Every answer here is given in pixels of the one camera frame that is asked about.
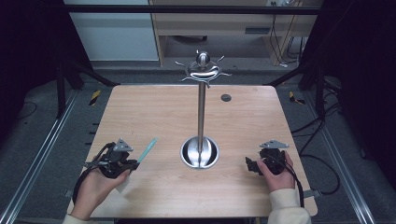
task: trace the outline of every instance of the round metal base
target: round metal base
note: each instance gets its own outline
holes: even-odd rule
[[[219,147],[211,138],[204,136],[201,157],[198,152],[198,136],[187,139],[180,150],[180,157],[189,167],[207,169],[219,159]]]

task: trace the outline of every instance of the metal pole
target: metal pole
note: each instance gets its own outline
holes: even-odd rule
[[[203,81],[199,82],[199,93],[198,93],[198,153],[199,162],[201,162],[201,152],[204,142],[204,117],[205,117],[205,92],[206,83]]]

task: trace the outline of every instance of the cabinet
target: cabinet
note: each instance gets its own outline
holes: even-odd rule
[[[322,0],[293,1],[289,7],[320,7]],[[181,6],[249,6],[265,7],[267,0],[149,0],[151,5]],[[260,35],[273,65],[283,54],[292,36],[309,36],[317,16],[294,15],[226,15],[226,14],[152,14],[154,34],[160,63],[166,51],[169,35]],[[279,45],[273,50],[271,46]]]

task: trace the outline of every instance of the metal rail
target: metal rail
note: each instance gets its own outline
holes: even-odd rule
[[[244,7],[244,6],[125,6],[125,5],[42,5],[49,9],[86,13],[193,13],[193,14],[269,14],[319,15],[339,9],[321,7]]]
[[[303,94],[314,118],[316,119],[318,115],[315,110],[314,100],[312,99],[312,96],[305,91],[303,91]],[[340,175],[341,182],[343,183],[344,189],[346,191],[346,195],[349,197],[349,200],[352,203],[356,216],[362,224],[374,224],[375,220],[370,211],[370,208],[368,207],[366,201],[361,195],[361,191],[359,190],[355,179],[349,172],[349,169],[347,168],[347,165],[344,162],[337,145],[332,140],[332,136],[330,135],[329,130],[326,128],[326,126],[323,126],[321,134],[326,148],[328,149],[330,158],[332,159],[334,169]]]
[[[44,163],[46,162],[47,157],[50,154],[56,139],[59,136],[59,133],[64,127],[64,124],[70,114],[70,111],[74,106],[77,96],[78,91],[72,91],[72,94],[68,99],[67,108],[65,109],[64,114],[59,119],[55,120],[51,130],[49,131],[49,134],[47,135],[47,138],[45,139],[43,145],[35,156],[35,160],[33,161],[28,172],[20,183],[20,186],[18,187],[11,201],[8,203],[7,208],[1,214],[1,224],[14,223],[15,219],[17,218],[17,215],[21,211],[21,208],[26,198],[28,197],[33,185],[35,184],[35,181],[37,180],[38,175],[40,174],[40,171],[44,166]]]

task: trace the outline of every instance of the metal stand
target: metal stand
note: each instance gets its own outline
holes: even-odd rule
[[[181,146],[180,157],[189,167],[195,169],[207,169],[213,166],[219,159],[219,146],[216,142],[204,136],[205,123],[205,94],[206,86],[209,88],[209,81],[220,75],[229,76],[221,72],[221,68],[210,61],[206,52],[197,51],[195,62],[185,66],[182,63],[176,63],[184,66],[187,77],[185,79],[194,79],[199,82],[198,85],[198,135],[187,139]]]

